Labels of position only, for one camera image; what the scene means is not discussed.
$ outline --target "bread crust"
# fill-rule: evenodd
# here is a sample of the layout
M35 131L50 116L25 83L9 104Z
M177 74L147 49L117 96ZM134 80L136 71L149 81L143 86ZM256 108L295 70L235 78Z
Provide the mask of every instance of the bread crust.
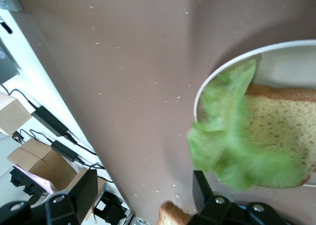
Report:
M190 220L190 215L183 212L171 201L167 201L159 208L159 220L156 225L186 225Z
M264 96L275 100L316 102L316 89L303 88L271 88L259 84L249 85L247 96Z

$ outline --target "black cable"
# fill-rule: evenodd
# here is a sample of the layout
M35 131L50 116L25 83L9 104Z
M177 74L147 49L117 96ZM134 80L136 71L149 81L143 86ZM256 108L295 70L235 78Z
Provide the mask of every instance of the black cable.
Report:
M7 90L7 88L6 88L3 84L1 84L1 87L5 89L5 91L6 91L6 93L7 93L8 95L10 95L9 91Z
M21 132L24 132L25 134L27 134L28 136L30 136L31 138L33 138L33 139L35 139L35 140L37 140L37 138L36 138L36 136L31 132L31 134L33 135L30 135L28 132L26 132L25 130L23 130L23 129L20 129L20 134L21 134Z
M89 170L91 169L91 168L94 168L94 169L101 169L101 168L95 168L94 166L101 166L99 163L94 163L94 164L92 164L92 165L87 165L87 164L84 164L85 166L88 166L89 167ZM106 179L106 178L104 178L104 177L100 177L100 176L98 176L98 178L101 178L101 179L103 179L104 181L106 181L106 182L109 182L109 183L114 183L113 181L110 181L110 180L108 180L108 179Z
M7 135L7 136L1 138L0 141L7 140L7 139L9 139L9 138L10 138L10 136Z
M32 130L32 129L30 129L30 132L31 132L31 133L32 133L32 132L35 132L35 133L37 133L37 134L43 135L48 141L50 141L51 143L53 143L52 140L50 140L49 138L47 138L47 137L46 137L43 133L41 133L41 132L37 132L37 131Z
M78 144L78 142L71 136L71 134L69 134L68 132L66 132L66 134L64 135L64 137L69 140L71 143L73 143L74 145L77 145L78 147L82 148L83 150L86 150L87 152L89 152L92 155L97 155L95 152L90 151L89 149L81 146L80 144Z
M92 164L92 165L88 165L88 164L85 163L84 166L89 167L89 169L94 168L94 169L102 169L102 170L105 170L104 166L100 165L99 163L94 163L94 164Z
M98 178L101 178L101 179L103 179L104 181L107 181L107 182L109 182L109 183L114 183L113 181L110 181L110 180L108 180L108 179L106 179L106 178L104 178L104 177L98 176Z
M5 23L4 19L0 16L0 24L9 33L12 34L12 29Z
M81 165L84 165L84 161L78 156L75 157L75 161L80 163Z
M20 94L22 94L22 96L26 99L26 101L27 101L35 110L38 108L37 106L35 106L35 105L24 95L24 93L21 92L21 90L15 88L15 89L13 89L11 92L9 92L9 91L7 90L7 88L6 88L3 84L1 84L1 87L5 89L5 91L7 92L7 94L8 94L9 96L10 96L10 95L12 94L12 92L14 92L14 91L19 92Z

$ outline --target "screw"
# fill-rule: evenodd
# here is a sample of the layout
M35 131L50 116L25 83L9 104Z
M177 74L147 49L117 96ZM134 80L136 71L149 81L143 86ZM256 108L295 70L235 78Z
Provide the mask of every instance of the screw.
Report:
M4 59L5 58L5 53L3 51L0 51L0 59Z
M10 210L11 210L11 211L18 210L18 209L22 208L23 205L24 205L24 202L21 202L21 203L19 203L19 204L15 204L15 205L13 205L13 206L10 208Z
M1 2L4 7L9 8L9 4L6 2L6 0L1 0Z
M257 211L257 212L264 212L264 207L262 207L260 204L254 204L253 206L253 209L254 211Z
M59 197L56 197L56 198L53 200L53 203L54 203L54 204L55 204L55 203L58 203L58 202L62 201L64 198L65 198L64 195L59 196Z
M224 204L225 200L222 197L216 197L215 198L215 202L218 204Z

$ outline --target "white bowl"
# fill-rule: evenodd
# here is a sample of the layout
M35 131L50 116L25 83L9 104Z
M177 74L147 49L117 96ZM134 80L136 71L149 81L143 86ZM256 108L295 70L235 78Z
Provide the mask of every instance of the white bowl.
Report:
M228 61L214 71L200 87L194 102L194 118L200 121L204 110L200 95L205 86L220 72L234 65L257 61L257 69L252 83L276 88L316 89L316 40L298 40L273 44L246 52ZM305 186L316 187L316 173Z

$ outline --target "white wall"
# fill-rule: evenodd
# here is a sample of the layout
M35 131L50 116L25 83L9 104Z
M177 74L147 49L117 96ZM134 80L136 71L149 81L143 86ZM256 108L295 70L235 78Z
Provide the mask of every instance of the white wall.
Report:
M23 33L14 21L10 12L0 9L0 16L13 30L13 34L8 34L5 29L0 27L0 38L21 68L19 70L20 75L17 75L7 82L3 83L4 86L9 91L14 88L20 89L35 105L37 105L38 107L45 106L53 115L55 115L63 124L65 124L69 128L70 132L76 136L75 139L78 141L79 144L90 150L93 150L93 147L87 141L84 133L70 113L69 109L67 108L58 91L56 90L43 66L39 62L36 54L31 49L29 43L25 39ZM5 90L0 87L0 92L5 93ZM19 94L18 92L14 92L12 96L17 98L29 111L29 113L34 111L34 109L27 103L27 101L22 97L21 94ZM85 150L80 149L63 137L56 137L33 117L28 122L26 122L21 127L21 129L27 131L29 129L34 129L46 134L47 137L51 140L60 141L67 147L71 148L73 151L77 152L84 159L86 159L87 164L100 162L100 159L97 156L91 155ZM26 134L22 135L26 138L26 140L29 139ZM46 144L50 144L43 136L36 136L40 141ZM9 155L19 145L14 141L12 142L11 139L1 141L0 143L0 166L2 166L0 170L0 206L15 199L27 200L28 196L25 193L21 192L23 188L20 187L16 189L9 182L10 175L8 174L8 172L10 171L11 166L10 163L7 162L5 159L7 155ZM81 166L76 164L74 165L74 168L75 170L79 171ZM108 173L104 170L99 170L98 175L111 179ZM114 193L122 199L121 194L114 184L108 184L107 189L108 191ZM87 225L90 224L90 222L84 222L83 224Z

